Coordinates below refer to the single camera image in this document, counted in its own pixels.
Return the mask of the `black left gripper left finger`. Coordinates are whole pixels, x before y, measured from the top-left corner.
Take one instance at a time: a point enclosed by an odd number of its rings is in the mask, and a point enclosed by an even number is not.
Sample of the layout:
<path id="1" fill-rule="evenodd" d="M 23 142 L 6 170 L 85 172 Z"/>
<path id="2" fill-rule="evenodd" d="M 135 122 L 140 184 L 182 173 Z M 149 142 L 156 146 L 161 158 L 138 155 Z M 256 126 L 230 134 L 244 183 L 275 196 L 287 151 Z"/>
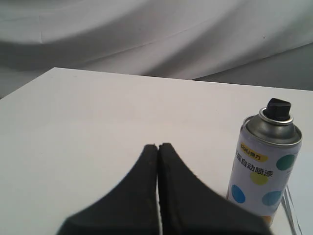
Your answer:
<path id="1" fill-rule="evenodd" d="M 138 160 L 109 193 L 68 217 L 60 235 L 157 235 L 157 153 L 144 146 Z"/>

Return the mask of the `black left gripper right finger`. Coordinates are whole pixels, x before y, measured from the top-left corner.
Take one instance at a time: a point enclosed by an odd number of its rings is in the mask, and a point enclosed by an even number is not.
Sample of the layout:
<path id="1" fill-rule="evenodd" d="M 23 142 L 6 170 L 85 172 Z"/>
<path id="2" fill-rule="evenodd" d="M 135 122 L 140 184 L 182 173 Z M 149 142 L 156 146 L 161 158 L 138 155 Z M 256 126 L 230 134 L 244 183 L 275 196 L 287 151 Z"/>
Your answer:
<path id="1" fill-rule="evenodd" d="M 185 165 L 173 146 L 159 146 L 158 194 L 165 235 L 269 235 L 265 221 L 224 199 Z"/>

